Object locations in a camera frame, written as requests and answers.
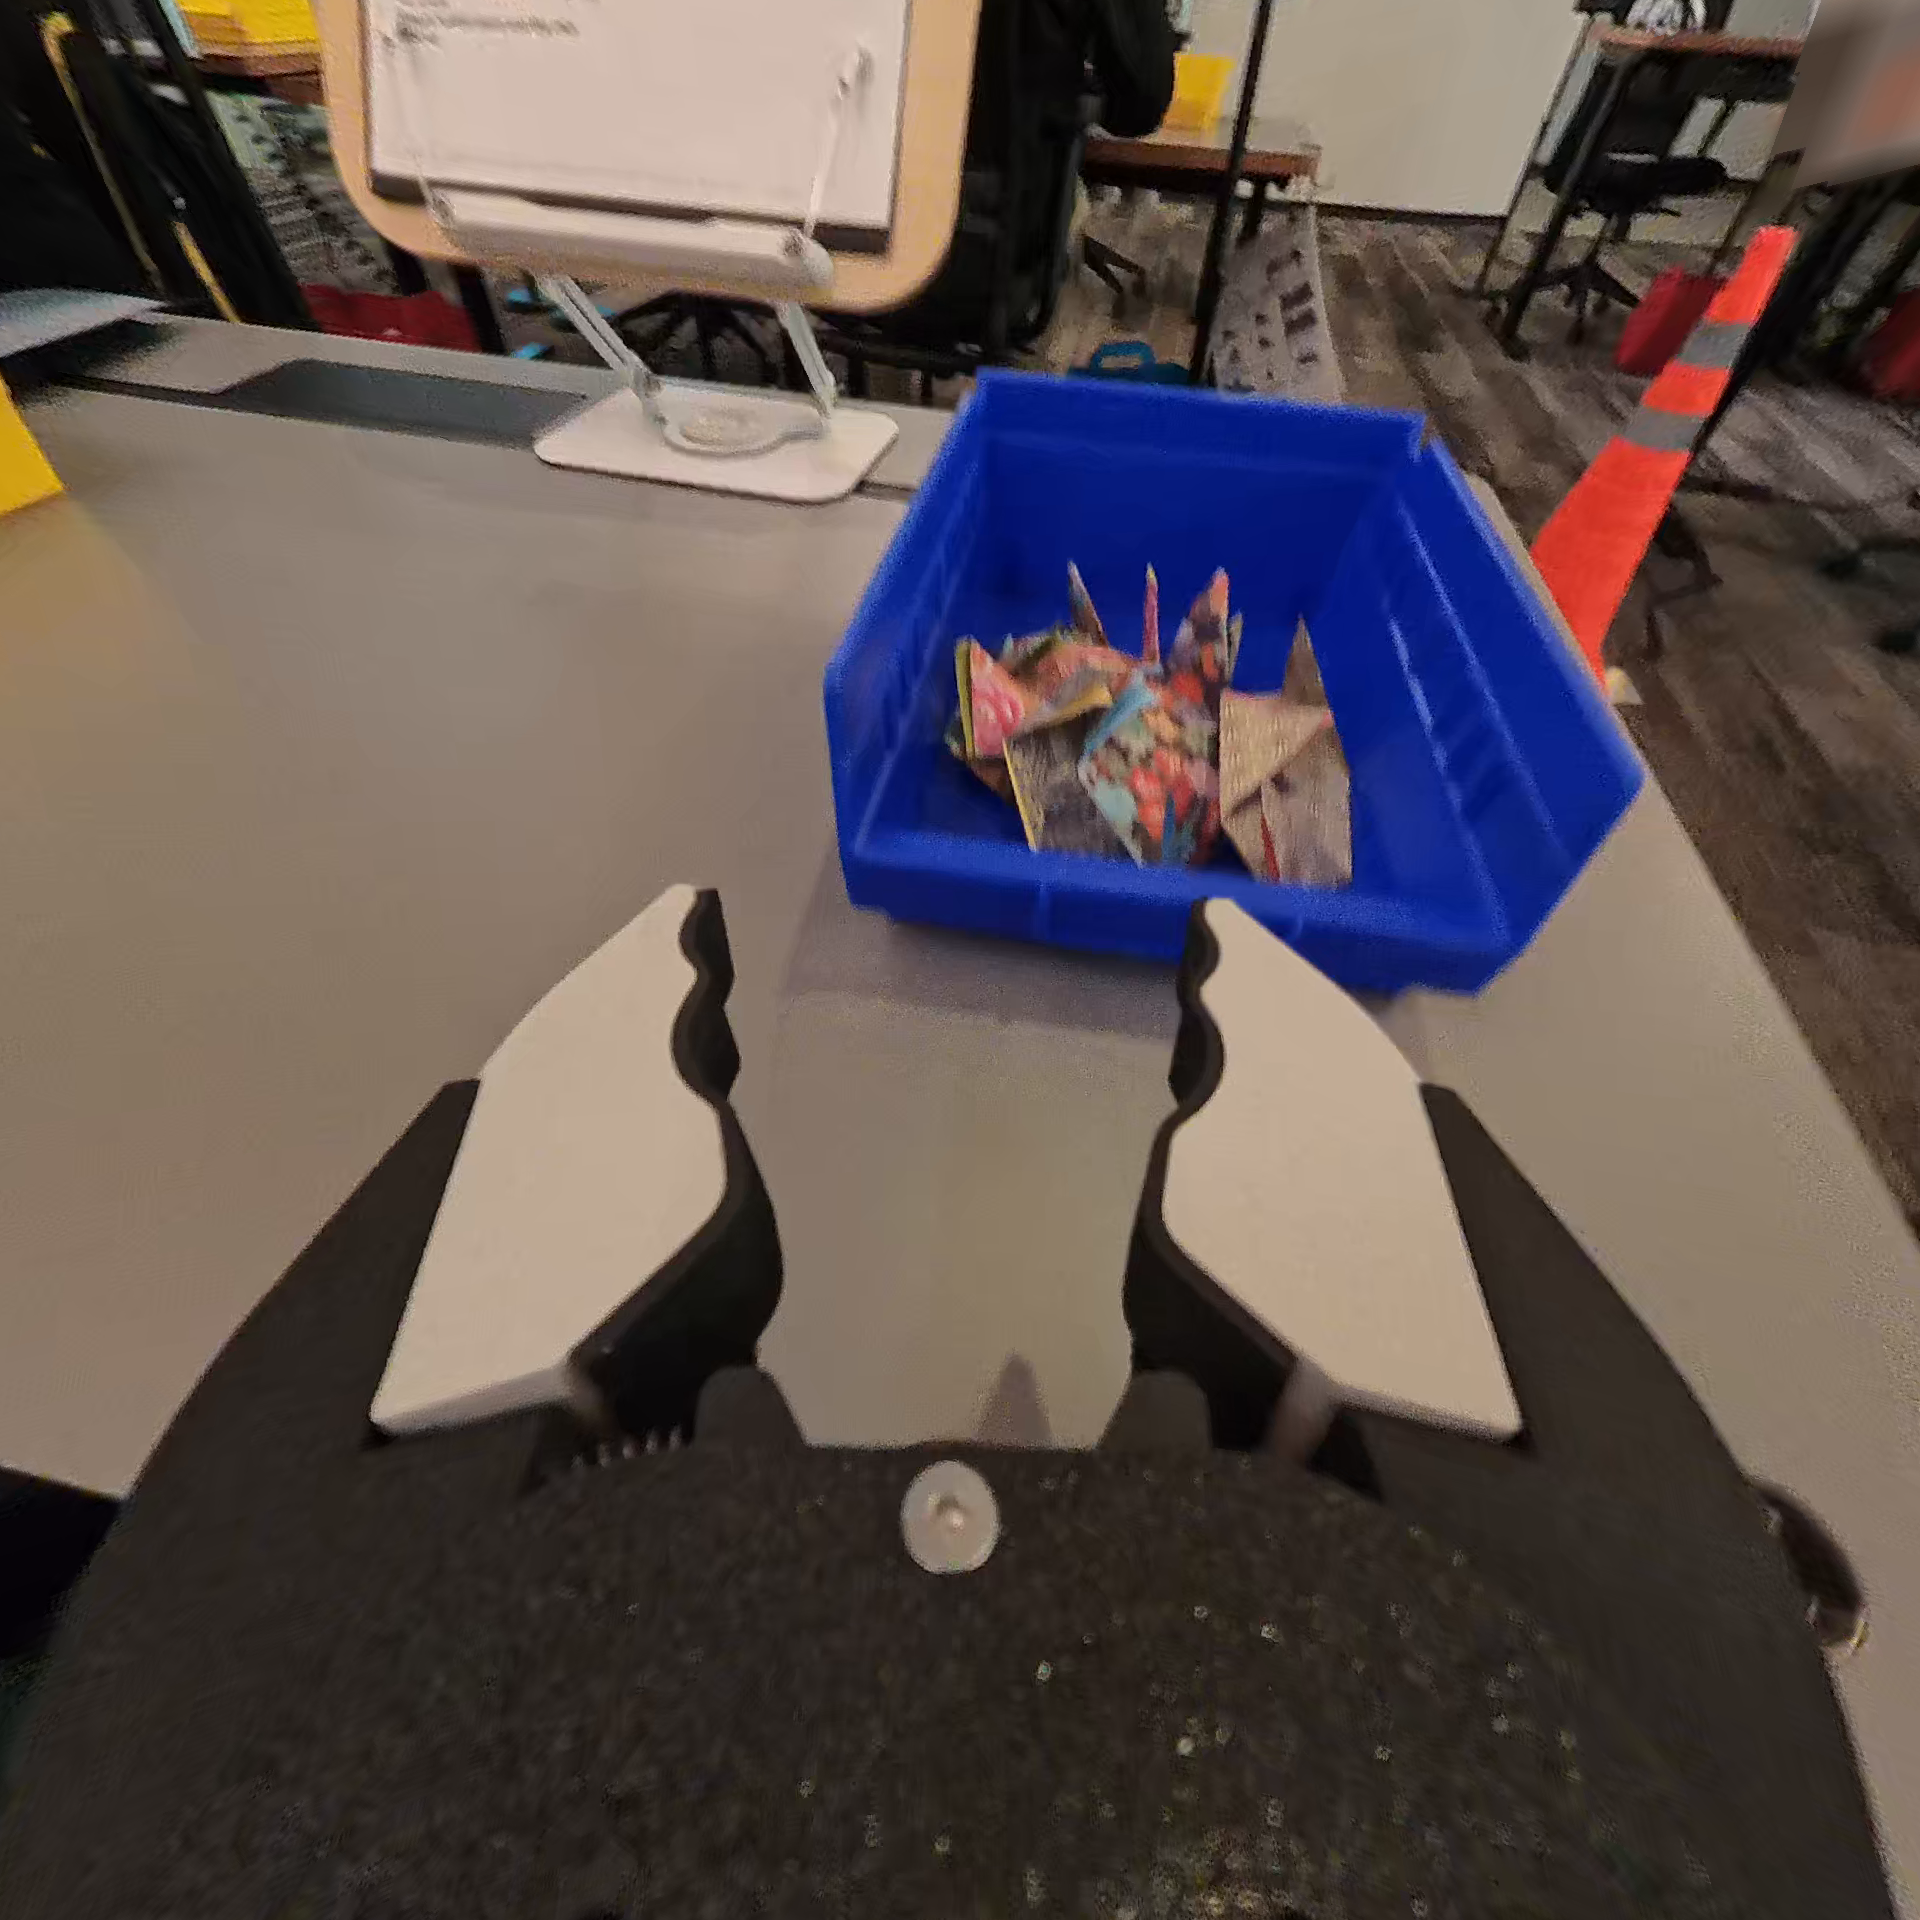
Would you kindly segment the brown desk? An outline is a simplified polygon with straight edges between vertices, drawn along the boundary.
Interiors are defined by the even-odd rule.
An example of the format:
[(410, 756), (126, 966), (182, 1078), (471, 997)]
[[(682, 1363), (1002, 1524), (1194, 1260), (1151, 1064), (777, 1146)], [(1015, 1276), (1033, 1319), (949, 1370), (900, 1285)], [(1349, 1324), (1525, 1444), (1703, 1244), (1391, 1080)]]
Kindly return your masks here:
[[(1140, 139), (1095, 132), (1089, 138), (1081, 175), (1089, 187), (1140, 187), (1159, 195), (1214, 197), (1227, 175), (1231, 158), (1231, 126), (1206, 130), (1164, 127)], [(1247, 186), (1315, 186), (1321, 147), (1313, 132), (1278, 114), (1251, 122), (1238, 179)]]

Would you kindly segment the grey yellow-edged folded paper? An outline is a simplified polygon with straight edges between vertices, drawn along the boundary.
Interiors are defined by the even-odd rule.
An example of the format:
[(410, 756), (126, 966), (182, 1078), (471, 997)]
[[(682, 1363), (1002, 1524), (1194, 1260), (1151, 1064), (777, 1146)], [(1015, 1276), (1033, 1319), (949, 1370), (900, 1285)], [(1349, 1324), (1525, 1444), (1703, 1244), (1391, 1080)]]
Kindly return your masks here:
[(1003, 742), (1005, 775), (1026, 845), (1037, 855), (1127, 859), (1121, 835), (1081, 781), (1093, 716), (1033, 730)]

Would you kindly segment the black pole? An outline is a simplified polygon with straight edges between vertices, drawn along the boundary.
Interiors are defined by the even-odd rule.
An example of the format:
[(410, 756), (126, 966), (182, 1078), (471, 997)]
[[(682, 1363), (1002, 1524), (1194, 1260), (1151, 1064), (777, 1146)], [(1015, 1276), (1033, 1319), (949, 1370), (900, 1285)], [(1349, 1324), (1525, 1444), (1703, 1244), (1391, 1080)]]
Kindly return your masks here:
[(1274, 11), (1276, 3), (1253, 3), (1251, 27), (1238, 62), (1238, 91), (1231, 114), (1231, 138), (1227, 147), (1227, 158), (1222, 160), (1219, 172), (1202, 267), (1196, 284), (1194, 338), (1187, 373), (1188, 383), (1194, 389), (1202, 389), (1209, 382), (1209, 354), (1217, 303), (1225, 277), (1225, 261), (1235, 223), (1235, 203), (1243, 181), (1243, 163), (1251, 143), (1251, 130), (1263, 68), (1263, 46), (1271, 29)]

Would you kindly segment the gold patterned origami paper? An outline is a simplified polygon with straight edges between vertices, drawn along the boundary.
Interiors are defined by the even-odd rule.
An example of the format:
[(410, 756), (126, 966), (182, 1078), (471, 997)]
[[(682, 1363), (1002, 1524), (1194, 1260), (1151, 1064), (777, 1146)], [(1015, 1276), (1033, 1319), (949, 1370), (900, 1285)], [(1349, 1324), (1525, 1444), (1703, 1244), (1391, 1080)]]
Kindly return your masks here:
[(1281, 687), (1221, 692), (1217, 749), (1221, 829), (1242, 866), (1278, 884), (1351, 887), (1354, 775), (1303, 620)]

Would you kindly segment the pink floral folded paper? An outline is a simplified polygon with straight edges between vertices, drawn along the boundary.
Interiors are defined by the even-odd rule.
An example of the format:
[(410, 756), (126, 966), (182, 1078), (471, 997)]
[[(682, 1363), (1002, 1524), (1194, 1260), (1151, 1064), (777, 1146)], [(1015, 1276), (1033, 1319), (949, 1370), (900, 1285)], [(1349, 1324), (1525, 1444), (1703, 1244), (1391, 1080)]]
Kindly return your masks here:
[(1133, 655), (1073, 626), (1007, 638), (997, 653), (980, 640), (961, 640), (943, 746), (997, 797), (1010, 800), (1010, 746), (1107, 711), (1137, 669)]

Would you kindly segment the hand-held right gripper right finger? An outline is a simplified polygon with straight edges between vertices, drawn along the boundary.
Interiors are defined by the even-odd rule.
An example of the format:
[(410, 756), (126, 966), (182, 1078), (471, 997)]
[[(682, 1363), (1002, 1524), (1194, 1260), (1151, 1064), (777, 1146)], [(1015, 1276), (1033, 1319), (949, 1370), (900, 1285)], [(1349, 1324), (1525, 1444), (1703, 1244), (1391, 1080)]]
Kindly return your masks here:
[(1502, 1356), (1427, 1086), (1356, 998), (1231, 900), (1188, 919), (1170, 1110), (1124, 1258), (1138, 1379), (1202, 1442), (1305, 1462), (1345, 1416), (1510, 1444)]

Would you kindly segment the grey paper sheet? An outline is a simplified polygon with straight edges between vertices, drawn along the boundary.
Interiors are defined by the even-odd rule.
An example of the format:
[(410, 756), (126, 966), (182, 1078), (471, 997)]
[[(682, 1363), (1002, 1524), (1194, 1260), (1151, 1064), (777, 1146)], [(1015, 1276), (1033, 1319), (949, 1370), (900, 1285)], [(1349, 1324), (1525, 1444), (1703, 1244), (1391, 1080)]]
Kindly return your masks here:
[(139, 294), (66, 287), (2, 292), (2, 360), (47, 352), (163, 312), (163, 302)]

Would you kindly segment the orange traffic cone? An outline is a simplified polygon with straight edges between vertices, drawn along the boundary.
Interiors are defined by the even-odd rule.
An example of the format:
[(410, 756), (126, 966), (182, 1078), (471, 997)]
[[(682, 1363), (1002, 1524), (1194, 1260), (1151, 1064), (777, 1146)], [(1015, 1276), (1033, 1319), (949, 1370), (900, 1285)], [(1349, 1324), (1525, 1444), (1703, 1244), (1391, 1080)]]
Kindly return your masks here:
[(1734, 371), (1751, 328), (1773, 300), (1797, 236), (1755, 228), (1708, 316), (1668, 366), (1649, 380), (1631, 415), (1533, 536), (1530, 560), (1551, 607), (1596, 682), (1606, 682), (1605, 642), (1642, 571), (1673, 496), (1708, 439), (1710, 421), (1734, 395)]

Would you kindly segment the grey printed sheet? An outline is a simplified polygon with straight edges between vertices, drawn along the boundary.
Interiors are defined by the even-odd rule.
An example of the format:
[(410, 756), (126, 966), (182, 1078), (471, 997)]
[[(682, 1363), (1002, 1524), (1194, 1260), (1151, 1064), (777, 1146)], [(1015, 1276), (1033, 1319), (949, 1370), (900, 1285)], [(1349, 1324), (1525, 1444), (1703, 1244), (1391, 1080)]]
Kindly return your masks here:
[(1229, 252), (1206, 335), (1221, 394), (1341, 404), (1315, 203), (1287, 203)]

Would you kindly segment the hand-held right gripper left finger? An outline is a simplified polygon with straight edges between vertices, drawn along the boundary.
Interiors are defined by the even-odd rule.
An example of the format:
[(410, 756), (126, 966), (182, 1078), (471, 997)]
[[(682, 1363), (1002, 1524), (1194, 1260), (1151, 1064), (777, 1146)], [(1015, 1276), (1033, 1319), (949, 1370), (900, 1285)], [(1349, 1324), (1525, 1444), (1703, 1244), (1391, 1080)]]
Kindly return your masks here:
[(389, 1440), (561, 1412), (691, 1440), (782, 1298), (731, 1093), (721, 896), (670, 884), (487, 1059), (367, 1405)]

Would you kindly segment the red bag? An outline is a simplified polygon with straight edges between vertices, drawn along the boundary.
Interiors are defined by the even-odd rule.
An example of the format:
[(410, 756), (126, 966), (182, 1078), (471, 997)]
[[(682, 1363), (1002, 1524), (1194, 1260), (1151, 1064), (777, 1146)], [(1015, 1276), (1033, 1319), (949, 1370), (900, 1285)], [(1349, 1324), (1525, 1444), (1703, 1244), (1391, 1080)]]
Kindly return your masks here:
[(1613, 366), (1622, 375), (1654, 376), (1681, 352), (1721, 292), (1723, 277), (1681, 266), (1659, 270), (1627, 312)]

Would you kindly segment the white tablet stand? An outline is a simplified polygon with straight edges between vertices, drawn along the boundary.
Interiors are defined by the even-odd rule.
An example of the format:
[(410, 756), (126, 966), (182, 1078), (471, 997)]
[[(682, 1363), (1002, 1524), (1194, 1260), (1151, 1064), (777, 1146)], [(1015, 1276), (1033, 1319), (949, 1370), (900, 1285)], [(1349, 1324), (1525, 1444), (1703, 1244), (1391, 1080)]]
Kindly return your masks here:
[[(537, 267), (541, 292), (615, 373), (615, 389), (535, 442), (545, 466), (791, 506), (850, 496), (895, 443), (895, 422), (843, 404), (801, 302), (822, 291), (831, 262), (811, 222), (675, 219), (550, 205), (421, 181), (422, 203), (460, 252)], [(725, 394), (666, 380), (625, 343), (571, 277), (613, 266), (675, 287), (717, 282), (727, 294), (771, 294), (807, 395)]]

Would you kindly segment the colourful floral folded paper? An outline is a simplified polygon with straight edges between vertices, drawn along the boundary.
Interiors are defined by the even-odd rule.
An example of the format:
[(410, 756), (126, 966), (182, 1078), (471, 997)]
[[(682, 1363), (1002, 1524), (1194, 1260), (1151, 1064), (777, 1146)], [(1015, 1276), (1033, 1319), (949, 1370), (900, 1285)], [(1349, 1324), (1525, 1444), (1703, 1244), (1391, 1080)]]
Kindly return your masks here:
[(1145, 574), (1142, 652), (1095, 717), (1076, 780), (1121, 847), (1145, 869), (1202, 863), (1221, 829), (1221, 708), (1242, 650), (1229, 571), (1162, 636), (1159, 576)]

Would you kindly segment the red crate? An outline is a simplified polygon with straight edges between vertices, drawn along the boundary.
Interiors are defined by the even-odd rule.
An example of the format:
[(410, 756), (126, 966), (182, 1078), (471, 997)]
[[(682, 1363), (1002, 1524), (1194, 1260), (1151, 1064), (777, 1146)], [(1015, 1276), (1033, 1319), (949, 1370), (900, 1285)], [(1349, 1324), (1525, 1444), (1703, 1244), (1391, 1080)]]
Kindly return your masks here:
[(313, 322), (333, 338), (449, 352), (482, 350), (463, 309), (433, 291), (385, 294), (306, 282), (299, 292)]

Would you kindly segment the blue plastic bin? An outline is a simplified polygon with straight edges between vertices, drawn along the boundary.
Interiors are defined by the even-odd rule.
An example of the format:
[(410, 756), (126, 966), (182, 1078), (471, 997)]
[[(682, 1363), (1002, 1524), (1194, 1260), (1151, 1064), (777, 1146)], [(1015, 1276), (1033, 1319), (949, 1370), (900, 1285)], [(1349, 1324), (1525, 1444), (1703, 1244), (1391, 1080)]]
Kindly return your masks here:
[[(1642, 790), (1593, 671), (1419, 415), (989, 371), (956, 413), (822, 677), (853, 904), (893, 922), (1173, 963), (1236, 900), (1341, 988), (1473, 994), (1547, 924)], [(943, 746), (954, 650), (1068, 612), (1116, 642), (1225, 568), (1235, 683), (1283, 683), (1305, 628), (1351, 765), (1349, 887), (1235, 855), (1154, 871), (1037, 853)]]

